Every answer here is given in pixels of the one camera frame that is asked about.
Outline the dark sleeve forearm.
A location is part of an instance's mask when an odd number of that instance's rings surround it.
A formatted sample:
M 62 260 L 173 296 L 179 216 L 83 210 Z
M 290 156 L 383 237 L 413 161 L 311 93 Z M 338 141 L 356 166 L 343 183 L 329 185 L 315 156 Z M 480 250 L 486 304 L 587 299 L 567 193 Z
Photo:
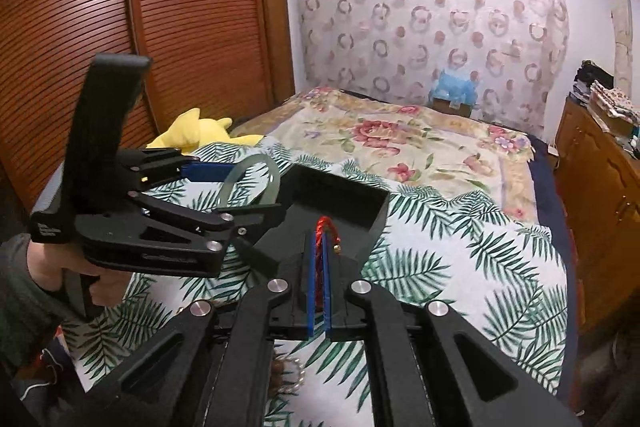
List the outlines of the dark sleeve forearm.
M 12 378 L 29 366 L 63 321 L 76 317 L 66 290 L 43 288 L 28 271 L 30 237 L 1 245 L 1 368 Z

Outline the person's left hand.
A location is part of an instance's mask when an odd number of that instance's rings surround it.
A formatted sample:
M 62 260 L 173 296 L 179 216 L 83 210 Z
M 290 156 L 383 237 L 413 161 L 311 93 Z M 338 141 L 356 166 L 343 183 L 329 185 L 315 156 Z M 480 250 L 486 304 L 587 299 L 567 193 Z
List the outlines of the person's left hand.
M 113 308 L 124 298 L 131 273 L 97 267 L 90 263 L 79 246 L 30 242 L 26 265 L 29 275 L 44 291 L 59 291 L 64 275 L 74 273 L 96 277 L 89 294 L 96 306 Z

